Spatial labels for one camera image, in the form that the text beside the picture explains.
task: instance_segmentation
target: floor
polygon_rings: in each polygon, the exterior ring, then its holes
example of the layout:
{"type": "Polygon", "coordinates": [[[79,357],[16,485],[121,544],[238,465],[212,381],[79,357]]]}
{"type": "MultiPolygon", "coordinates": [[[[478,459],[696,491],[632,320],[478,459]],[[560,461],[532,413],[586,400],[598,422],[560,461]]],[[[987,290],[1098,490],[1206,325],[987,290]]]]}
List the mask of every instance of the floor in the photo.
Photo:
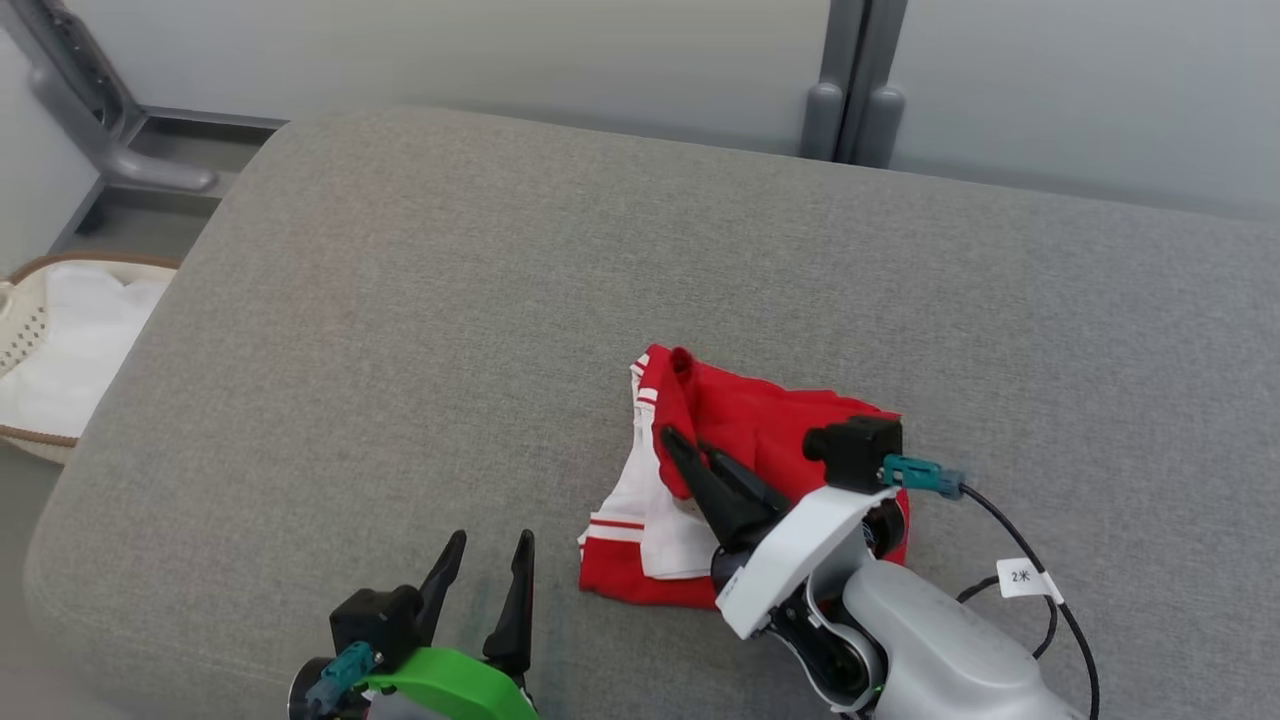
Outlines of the floor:
{"type": "MultiPolygon", "coordinates": [[[[198,163],[219,170],[224,187],[211,196],[110,187],[81,232],[67,233],[52,251],[141,252],[182,259],[216,210],[225,186],[252,159],[271,131],[150,119],[131,146],[145,154],[198,163]]],[[[129,720],[96,700],[59,667],[27,623],[22,565],[32,530],[47,502],[59,465],[0,441],[0,697],[6,717],[129,720]]]]}

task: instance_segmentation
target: black cable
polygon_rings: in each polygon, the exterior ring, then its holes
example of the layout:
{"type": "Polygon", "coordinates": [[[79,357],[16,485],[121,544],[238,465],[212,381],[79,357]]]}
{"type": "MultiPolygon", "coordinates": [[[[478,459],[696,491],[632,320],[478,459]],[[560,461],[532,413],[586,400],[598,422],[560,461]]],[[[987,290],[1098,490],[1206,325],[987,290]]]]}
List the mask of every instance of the black cable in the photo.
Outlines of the black cable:
{"type": "Polygon", "coordinates": [[[993,585],[993,584],[996,584],[998,582],[1000,582],[1000,578],[997,578],[996,575],[992,575],[989,578],[983,578],[983,579],[978,580],[977,583],[974,583],[973,587],[966,588],[960,594],[957,594],[956,596],[956,602],[959,602],[960,605],[964,605],[965,602],[969,602],[970,597],[980,593],[982,591],[989,588],[991,585],[993,585]]]}
{"type": "MultiPolygon", "coordinates": [[[[969,598],[980,593],[982,591],[989,588],[991,585],[1000,584],[1000,578],[991,575],[989,578],[983,578],[973,584],[973,587],[965,588],[964,592],[956,596],[956,602],[964,605],[969,602],[969,598]]],[[[1044,598],[1044,603],[1048,605],[1048,632],[1044,633],[1044,639],[1041,641],[1039,647],[1032,652],[1032,657],[1039,660],[1048,646],[1053,644],[1053,635],[1057,634],[1057,605],[1053,603],[1053,598],[1048,596],[1041,596],[1044,598]]]]}
{"type": "MultiPolygon", "coordinates": [[[[960,483],[960,493],[972,497],[974,502],[983,507],[983,510],[991,512],[991,515],[1001,525],[1004,525],[1009,536],[1014,538],[1014,542],[1018,543],[1019,550],[1023,551],[1027,560],[1030,560],[1036,571],[1044,571],[1044,564],[1039,561],[1036,551],[1033,551],[1032,546],[1027,543],[1027,538],[1018,532],[1018,528],[1009,521],[1009,518],[1005,518],[1005,514],[1001,512],[998,507],[992,505],[992,502],[983,497],[980,492],[969,487],[968,483],[960,483]]],[[[1066,620],[1066,626],[1070,628],[1071,634],[1075,635],[1075,643],[1080,646],[1080,655],[1084,656],[1084,667],[1089,673],[1089,720],[1098,720],[1098,666],[1093,662],[1093,651],[1089,650],[1089,641],[1084,639],[1084,630],[1082,630],[1080,624],[1075,621],[1075,615],[1071,614],[1071,609],[1066,606],[1066,601],[1060,602],[1059,607],[1062,610],[1062,618],[1066,620]]]]}
{"type": "Polygon", "coordinates": [[[1032,651],[1032,657],[1039,660],[1048,646],[1053,644],[1053,635],[1057,634],[1057,605],[1048,596],[1044,596],[1044,602],[1048,605],[1048,630],[1044,632],[1044,639],[1041,641],[1039,647],[1032,651]]]}

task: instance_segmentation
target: fabric texture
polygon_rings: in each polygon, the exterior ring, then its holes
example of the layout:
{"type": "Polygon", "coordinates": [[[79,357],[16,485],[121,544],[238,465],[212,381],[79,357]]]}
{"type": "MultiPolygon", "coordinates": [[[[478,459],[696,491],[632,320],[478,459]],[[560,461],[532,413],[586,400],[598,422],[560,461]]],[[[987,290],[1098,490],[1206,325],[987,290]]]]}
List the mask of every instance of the fabric texture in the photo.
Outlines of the fabric texture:
{"type": "Polygon", "coordinates": [[[166,282],[124,284],[102,268],[47,270],[45,342],[0,377],[0,425],[79,437],[166,282]]]}
{"type": "MultiPolygon", "coordinates": [[[[718,543],[689,500],[689,488],[655,438],[676,427],[730,452],[792,503],[820,487],[823,466],[801,455],[804,432],[852,415],[896,418],[831,391],[785,391],[698,363],[685,348],[653,345],[631,364],[632,445],[618,484],[591,512],[579,544],[579,587],[639,605],[716,607],[710,559],[718,543]],[[655,418],[660,421],[655,425],[655,418]],[[664,483],[675,483],[668,488],[664,483]],[[639,544],[634,548],[620,547],[639,544]],[[669,580],[701,579],[700,583],[669,580]]],[[[910,523],[906,493],[899,506],[910,523]]],[[[886,557],[904,564],[906,544],[886,557]]]]}
{"type": "MultiPolygon", "coordinates": [[[[548,719],[824,717],[712,612],[577,588],[632,441],[637,342],[906,418],[1018,524],[1105,717],[1280,706],[1280,228],[465,113],[278,132],[228,192],[50,497],[35,623],[141,717],[280,716],[352,591],[466,528],[442,644],[479,653],[538,536],[548,719]]],[[[913,497],[947,592],[1015,546],[913,497]]],[[[1028,647],[1043,602],[972,607],[1028,647]]],[[[1088,702],[1064,628],[1048,684],[1088,702]]]]}

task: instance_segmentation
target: teal connector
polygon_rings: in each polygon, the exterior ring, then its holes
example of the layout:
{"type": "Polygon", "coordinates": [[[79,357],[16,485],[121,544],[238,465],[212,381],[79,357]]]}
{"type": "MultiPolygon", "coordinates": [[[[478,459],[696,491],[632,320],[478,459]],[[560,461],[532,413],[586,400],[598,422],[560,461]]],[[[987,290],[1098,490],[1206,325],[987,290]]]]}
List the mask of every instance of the teal connector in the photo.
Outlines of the teal connector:
{"type": "Polygon", "coordinates": [[[325,666],[320,679],[307,691],[307,705],[316,708],[317,717],[328,714],[338,706],[342,693],[371,673],[375,665],[378,660],[369,643],[361,641],[348,644],[347,650],[325,666]]]}
{"type": "Polygon", "coordinates": [[[964,473],[943,470],[937,462],[901,455],[884,456],[884,484],[887,486],[924,489],[936,492],[947,500],[960,500],[961,482],[964,482],[964,473]]]}

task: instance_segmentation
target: cable label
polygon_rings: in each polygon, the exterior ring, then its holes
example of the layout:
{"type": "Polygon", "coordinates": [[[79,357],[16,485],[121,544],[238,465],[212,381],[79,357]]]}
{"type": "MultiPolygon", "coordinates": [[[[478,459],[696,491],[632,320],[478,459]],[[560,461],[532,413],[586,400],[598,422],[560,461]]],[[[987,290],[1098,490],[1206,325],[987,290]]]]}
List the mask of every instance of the cable label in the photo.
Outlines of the cable label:
{"type": "Polygon", "coordinates": [[[1004,597],[1047,594],[1053,602],[1062,605],[1062,594],[1057,592],[1048,570],[1037,573],[1036,566],[1025,557],[997,560],[996,577],[1000,578],[1000,594],[1004,597]]]}

